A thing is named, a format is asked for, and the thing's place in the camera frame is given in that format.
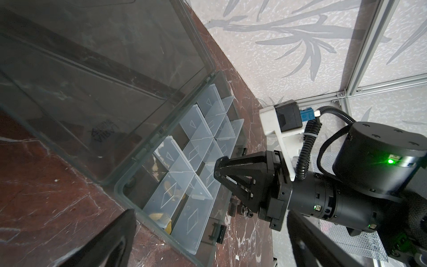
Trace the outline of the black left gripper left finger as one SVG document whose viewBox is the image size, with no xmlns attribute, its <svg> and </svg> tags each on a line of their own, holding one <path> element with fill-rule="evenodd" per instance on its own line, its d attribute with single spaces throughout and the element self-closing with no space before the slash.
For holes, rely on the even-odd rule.
<svg viewBox="0 0 427 267">
<path fill-rule="evenodd" d="M 61 265 L 63 267 L 128 266 L 136 223 L 135 211 L 125 210 Z"/>
</svg>

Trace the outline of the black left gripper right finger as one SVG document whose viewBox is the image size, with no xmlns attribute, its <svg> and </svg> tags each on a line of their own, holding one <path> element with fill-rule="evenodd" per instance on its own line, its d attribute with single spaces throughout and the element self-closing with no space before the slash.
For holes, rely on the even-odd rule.
<svg viewBox="0 0 427 267">
<path fill-rule="evenodd" d="M 298 267 L 360 266 L 300 213 L 289 211 L 286 224 Z"/>
</svg>

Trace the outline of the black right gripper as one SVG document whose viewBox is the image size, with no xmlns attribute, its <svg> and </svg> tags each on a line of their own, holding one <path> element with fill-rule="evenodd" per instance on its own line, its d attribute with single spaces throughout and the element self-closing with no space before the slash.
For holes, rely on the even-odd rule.
<svg viewBox="0 0 427 267">
<path fill-rule="evenodd" d="M 292 195 L 288 167 L 280 151 L 256 152 L 230 159 L 219 158 L 214 168 L 214 178 L 229 189 L 258 218 L 269 223 L 275 231 L 281 231 Z M 255 180 L 242 176 L 263 175 L 262 187 Z"/>
</svg>

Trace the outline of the brass wing nut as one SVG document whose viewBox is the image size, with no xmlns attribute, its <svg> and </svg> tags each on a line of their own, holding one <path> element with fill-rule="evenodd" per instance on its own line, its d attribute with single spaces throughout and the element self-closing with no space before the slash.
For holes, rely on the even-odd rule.
<svg viewBox="0 0 427 267">
<path fill-rule="evenodd" d="M 153 220 L 159 227 L 161 227 L 167 234 L 172 232 L 172 220 L 165 213 L 152 213 L 149 218 Z"/>
</svg>

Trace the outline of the grey compartment organizer box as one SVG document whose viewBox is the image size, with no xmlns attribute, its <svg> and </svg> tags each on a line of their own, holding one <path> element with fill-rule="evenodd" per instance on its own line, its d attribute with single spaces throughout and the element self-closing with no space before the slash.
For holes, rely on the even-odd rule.
<svg viewBox="0 0 427 267">
<path fill-rule="evenodd" d="M 1 2 L 1 265 L 53 267 L 214 65 L 182 1 Z"/>
</svg>

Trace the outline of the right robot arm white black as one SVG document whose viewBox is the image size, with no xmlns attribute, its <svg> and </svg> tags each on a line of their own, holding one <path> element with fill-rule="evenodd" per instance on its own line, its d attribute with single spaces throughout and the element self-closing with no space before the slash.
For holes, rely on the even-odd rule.
<svg viewBox="0 0 427 267">
<path fill-rule="evenodd" d="M 411 267 L 426 266 L 426 137 L 355 122 L 328 139 L 320 155 L 342 136 L 332 172 L 319 168 L 292 179 L 282 152 L 262 151 L 218 159 L 214 177 L 271 229 L 287 224 L 298 266 L 357 265 L 309 217 L 342 225 L 351 236 L 376 232 L 387 256 Z"/>
</svg>

